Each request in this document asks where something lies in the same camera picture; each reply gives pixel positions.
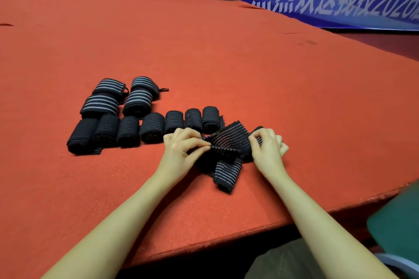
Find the white curved edge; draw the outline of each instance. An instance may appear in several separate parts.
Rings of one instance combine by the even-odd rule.
[[[396,255],[390,255],[387,253],[376,253],[374,255],[383,264],[395,266],[400,270],[404,271],[406,274],[419,279],[419,265],[415,264],[413,261],[407,260]]]

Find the person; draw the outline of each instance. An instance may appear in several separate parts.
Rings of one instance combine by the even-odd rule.
[[[262,138],[261,147],[258,137]],[[297,245],[293,242],[283,245],[293,245],[294,249],[277,248],[272,254],[268,251],[268,263],[263,255],[256,258],[247,278],[397,278],[288,176],[282,163],[288,146],[281,136],[264,128],[250,135],[249,141],[256,167],[278,192],[303,239],[297,240]],[[210,149],[201,134],[190,128],[165,135],[164,144],[165,151],[154,175],[62,257],[43,279],[115,278],[154,208]]]

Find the green chair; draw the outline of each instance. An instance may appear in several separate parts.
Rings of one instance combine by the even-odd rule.
[[[371,215],[367,228],[385,251],[375,254],[381,262],[419,279],[419,180]]]

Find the forearm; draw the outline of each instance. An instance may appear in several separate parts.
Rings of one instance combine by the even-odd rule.
[[[147,219],[170,187],[156,175],[114,210],[43,277],[114,278]]]
[[[396,278],[291,178],[272,184],[328,279]]]

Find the red stage floor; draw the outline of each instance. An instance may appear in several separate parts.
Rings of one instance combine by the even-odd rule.
[[[419,63],[242,2],[1,0],[0,260],[39,278],[154,172],[163,145],[76,157],[66,141],[98,81],[168,87],[154,111],[217,106],[274,128],[290,176],[327,211],[417,179]],[[192,172],[127,266],[291,223],[255,170],[231,195]]]

